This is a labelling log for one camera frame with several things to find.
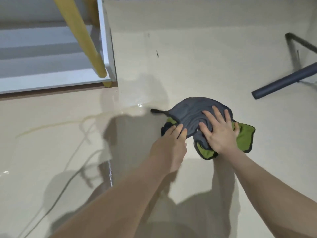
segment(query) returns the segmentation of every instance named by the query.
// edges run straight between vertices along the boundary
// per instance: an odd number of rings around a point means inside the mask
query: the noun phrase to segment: person's left hand
[[[182,128],[182,124],[177,127],[173,125],[152,145],[150,157],[160,162],[166,174],[180,168],[187,152],[187,129],[182,131]]]

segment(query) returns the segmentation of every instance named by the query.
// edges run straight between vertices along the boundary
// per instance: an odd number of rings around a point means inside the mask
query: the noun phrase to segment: black metal frame
[[[294,68],[294,72],[290,75],[287,75],[273,83],[270,83],[262,88],[259,88],[252,92],[252,95],[255,99],[262,98],[268,94],[271,94],[277,90],[280,90],[288,85],[291,85],[295,82],[299,82],[300,80],[312,76],[317,73],[317,62],[311,64],[305,68],[302,67],[298,55],[298,51],[295,48],[294,41],[301,44],[303,47],[311,50],[314,53],[317,53],[317,47],[313,44],[307,42],[306,40],[296,36],[293,33],[285,34],[285,39],[287,42],[287,46],[289,49],[289,53],[291,55],[291,60]]]

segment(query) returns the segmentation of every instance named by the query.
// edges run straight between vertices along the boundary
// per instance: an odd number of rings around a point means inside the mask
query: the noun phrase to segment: person's right arm
[[[200,123],[210,146],[234,168],[253,207],[275,237],[317,237],[317,203],[271,175],[236,144],[238,125],[232,130],[231,118],[225,111],[223,119],[213,107],[216,118],[204,111],[213,126],[213,132]]]

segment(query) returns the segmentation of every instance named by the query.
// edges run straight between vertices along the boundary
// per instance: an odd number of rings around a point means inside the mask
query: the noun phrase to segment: cloth
[[[216,106],[221,115],[224,117],[224,110],[227,109],[229,111],[230,117],[232,119],[232,125],[234,128],[235,120],[233,119],[233,114],[230,108],[223,105],[222,103],[204,97],[192,97],[186,98],[180,103],[176,104],[172,109],[168,111],[151,109],[152,113],[162,113],[168,116],[167,122],[161,129],[162,136],[165,132],[172,126],[183,124],[183,128],[187,128],[187,137],[189,138],[193,136],[194,139],[194,147],[198,154],[205,160],[210,160],[216,157],[218,154],[212,150],[210,145],[208,144],[204,134],[199,129],[199,122],[203,122],[206,124],[208,129],[212,132],[212,124],[207,119],[207,117],[202,113],[202,111],[207,110],[213,115],[215,115],[212,106]],[[253,143],[253,134],[255,132],[255,128],[247,125],[239,123],[240,134],[237,137],[237,144],[239,149],[243,152],[248,153],[252,149]]]

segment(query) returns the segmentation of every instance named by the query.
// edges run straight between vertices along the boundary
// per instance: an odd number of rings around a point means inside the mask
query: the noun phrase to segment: glossy floor
[[[314,43],[316,0],[104,5],[118,88],[0,101],[1,238],[24,237],[46,213],[29,237],[48,236],[96,188],[93,196],[145,158],[166,119],[150,108],[193,96],[218,100],[255,126],[250,157],[317,200],[316,88],[297,83],[251,96],[292,71],[285,33]],[[312,61],[303,48],[299,54]],[[230,167],[202,160],[192,138],[186,142],[179,172],[155,195],[137,237],[273,237]]]

